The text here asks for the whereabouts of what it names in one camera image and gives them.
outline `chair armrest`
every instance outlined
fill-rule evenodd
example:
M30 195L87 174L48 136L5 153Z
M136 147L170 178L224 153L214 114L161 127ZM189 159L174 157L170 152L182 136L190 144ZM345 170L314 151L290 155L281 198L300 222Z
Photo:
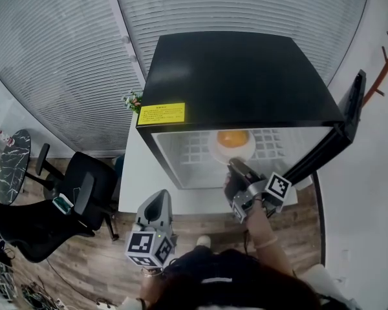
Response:
M91 201L94 186L95 178L88 172L82 181L82 186L80 187L78 198L76 199L73 207L74 212L79 215L82 215L85 212L88 203Z
M43 168L45 166L46 157L47 157L47 153L49 152L49 148L50 148L50 145L48 143L45 143L45 144L43 144L43 146L40 150L38 162L36 163L36 174L38 176L40 176L41 171L43 170Z

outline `black office chair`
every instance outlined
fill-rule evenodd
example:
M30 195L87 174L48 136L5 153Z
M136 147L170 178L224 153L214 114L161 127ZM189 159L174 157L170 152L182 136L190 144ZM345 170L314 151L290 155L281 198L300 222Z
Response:
M100 229L104 220L112 240L119 239L111 223L116 211L111 207L118 180L115 171L96 158L77 152L63 175L46 161L48 151L49 145L44 144L36 172L50 172L52 177L44 186L54 196L64 194L74 204L72 214L64 215L50 199L32 205L0 204L1 237L34 263L46 259L71 236L94 236L93 231Z

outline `white shoe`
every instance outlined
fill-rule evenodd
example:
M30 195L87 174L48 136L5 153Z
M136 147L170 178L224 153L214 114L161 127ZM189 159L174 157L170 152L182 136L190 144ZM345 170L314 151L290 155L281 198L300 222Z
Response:
M211 248L211 239L208 235L202 235L197 240L197 245L204 245L207 248Z

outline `mini fridge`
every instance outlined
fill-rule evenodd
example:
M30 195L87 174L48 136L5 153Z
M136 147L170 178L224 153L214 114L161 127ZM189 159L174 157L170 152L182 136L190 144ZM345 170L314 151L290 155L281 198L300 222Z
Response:
M365 80L337 105L289 37L161 36L136 128L179 189L222 187L232 157L295 184L353 142Z

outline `white plate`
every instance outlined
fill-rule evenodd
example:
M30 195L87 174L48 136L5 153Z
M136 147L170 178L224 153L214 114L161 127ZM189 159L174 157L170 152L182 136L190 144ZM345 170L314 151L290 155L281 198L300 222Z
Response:
M228 165L228 161L231 158L240 158L243 161L248 161L252 158L256 150L256 140L254 135L248 131L248 142L240 147L236 148L227 148L222 146L217 141L218 131L210 131L210 136L208 137L208 149L211 156L213 156L218 162Z

